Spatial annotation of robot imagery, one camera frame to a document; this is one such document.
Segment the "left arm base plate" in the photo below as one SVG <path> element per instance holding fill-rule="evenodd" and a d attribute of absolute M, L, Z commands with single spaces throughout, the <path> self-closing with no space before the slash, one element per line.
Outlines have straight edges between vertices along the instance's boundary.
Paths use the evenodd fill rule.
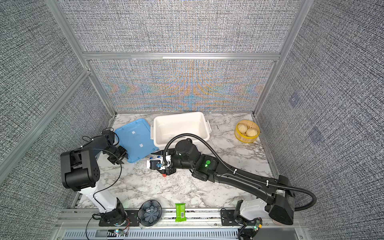
<path fill-rule="evenodd" d="M 131 227 L 138 227 L 140 221 L 138 218 L 138 210 L 125 210 L 125 215 L 118 211 L 111 211 L 102 214 L 99 220 L 99 227 L 126 227 L 130 223 Z"/>

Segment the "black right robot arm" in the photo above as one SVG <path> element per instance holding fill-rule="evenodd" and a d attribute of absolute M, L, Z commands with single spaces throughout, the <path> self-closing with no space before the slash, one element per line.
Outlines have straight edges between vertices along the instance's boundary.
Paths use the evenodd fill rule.
<path fill-rule="evenodd" d="M 178 169 L 189 170 L 198 180 L 235 187 L 266 202 L 265 211 L 276 222 L 294 223 L 295 194 L 285 189 L 291 186 L 287 177 L 263 177 L 224 164 L 216 157 L 202 154 L 191 139 L 181 140 L 175 148 L 158 153 L 158 158 L 147 161 L 148 169 L 164 176 L 172 175 Z"/>

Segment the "white plastic storage bin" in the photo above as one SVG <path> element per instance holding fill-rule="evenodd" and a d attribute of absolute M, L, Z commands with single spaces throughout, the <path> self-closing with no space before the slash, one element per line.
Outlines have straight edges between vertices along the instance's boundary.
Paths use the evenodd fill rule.
<path fill-rule="evenodd" d="M 160 150 L 163 150 L 166 144 L 179 134 L 190 133 L 207 141 L 211 132 L 210 123 L 201 112 L 158 116 L 154 118 L 150 130 L 151 139 Z"/>

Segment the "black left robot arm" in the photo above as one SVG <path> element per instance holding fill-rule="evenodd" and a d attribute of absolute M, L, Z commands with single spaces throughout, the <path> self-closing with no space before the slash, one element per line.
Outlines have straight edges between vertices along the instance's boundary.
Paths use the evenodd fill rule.
<path fill-rule="evenodd" d="M 128 224 L 123 204 L 100 182 L 101 171 L 97 161 L 97 156 L 103 154 L 113 165 L 123 167 L 128 154 L 119 142 L 115 142 L 118 138 L 112 128 L 107 128 L 85 145 L 60 155 L 63 186 L 79 192 L 95 204 L 99 209 L 100 226 Z"/>

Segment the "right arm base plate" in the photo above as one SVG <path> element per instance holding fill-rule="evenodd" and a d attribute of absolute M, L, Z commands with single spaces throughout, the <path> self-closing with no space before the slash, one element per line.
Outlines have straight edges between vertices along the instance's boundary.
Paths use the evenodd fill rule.
<path fill-rule="evenodd" d="M 220 217 L 222 226 L 225 227 L 244 226 L 246 223 L 245 219 L 240 215 L 240 212 L 237 210 L 227 210 L 225 208 L 222 208 L 220 210 Z"/>

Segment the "blue plastic bin lid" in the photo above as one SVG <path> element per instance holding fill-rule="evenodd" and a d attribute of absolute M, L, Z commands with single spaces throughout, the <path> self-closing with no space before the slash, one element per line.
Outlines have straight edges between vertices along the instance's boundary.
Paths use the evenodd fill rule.
<path fill-rule="evenodd" d="M 115 130 L 119 145 L 127 150 L 127 162 L 135 163 L 151 153 L 157 152 L 151 139 L 151 126 L 145 119 L 138 119 Z"/>

